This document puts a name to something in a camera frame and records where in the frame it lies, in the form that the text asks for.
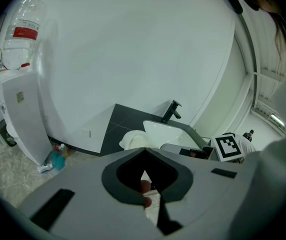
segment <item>black faucet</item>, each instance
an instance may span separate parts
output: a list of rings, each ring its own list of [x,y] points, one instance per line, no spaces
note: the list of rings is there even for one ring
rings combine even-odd
[[[182,105],[180,103],[178,103],[177,101],[173,100],[171,105],[168,107],[166,113],[162,117],[162,122],[163,123],[167,123],[170,120],[172,115],[174,115],[177,119],[181,118],[180,114],[176,111],[178,106],[182,107]]]

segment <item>red label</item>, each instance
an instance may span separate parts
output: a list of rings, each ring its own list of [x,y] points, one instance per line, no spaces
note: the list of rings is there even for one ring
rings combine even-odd
[[[21,68],[27,67],[27,66],[29,66],[29,65],[30,65],[29,62],[28,62],[28,63],[24,63],[24,64],[21,65]]]
[[[14,34],[13,34],[14,38],[28,38],[28,39],[33,39],[33,40],[36,40],[37,36],[38,36],[37,31],[30,29],[30,28],[19,27],[19,26],[15,28]]]

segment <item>black countertop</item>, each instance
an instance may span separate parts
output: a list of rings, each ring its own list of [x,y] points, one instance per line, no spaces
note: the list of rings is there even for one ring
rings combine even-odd
[[[120,147],[119,143],[123,139],[124,135],[133,130],[145,131],[143,126],[143,122],[145,120],[162,123],[162,118],[160,116],[115,104],[99,156],[101,157],[122,151],[123,148]],[[186,131],[200,148],[207,146],[206,142],[193,130],[191,126],[172,120],[168,121],[167,125]]]

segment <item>bottle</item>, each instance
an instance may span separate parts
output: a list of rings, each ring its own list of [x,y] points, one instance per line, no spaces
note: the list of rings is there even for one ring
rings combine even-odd
[[[52,169],[53,169],[53,165],[51,163],[45,163],[45,164],[37,167],[37,170],[39,173],[44,173],[44,172],[52,170]]]
[[[60,171],[65,167],[65,157],[54,152],[51,157],[53,168]]]
[[[45,14],[41,0],[23,0],[14,10],[3,43],[2,62],[8,70],[30,65]]]
[[[62,151],[62,156],[64,158],[67,158],[69,156],[68,148],[64,144],[61,144],[61,151]]]
[[[55,149],[56,151],[62,151],[64,147],[65,147],[65,145],[64,145],[63,143],[60,144],[60,145],[56,144],[56,145],[54,146],[54,149]]]

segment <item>white sink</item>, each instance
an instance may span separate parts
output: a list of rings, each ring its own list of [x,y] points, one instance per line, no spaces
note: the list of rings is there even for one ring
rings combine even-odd
[[[198,149],[198,145],[184,130],[167,124],[152,121],[143,122],[145,132],[151,141],[160,149],[163,144],[173,144],[192,149]]]

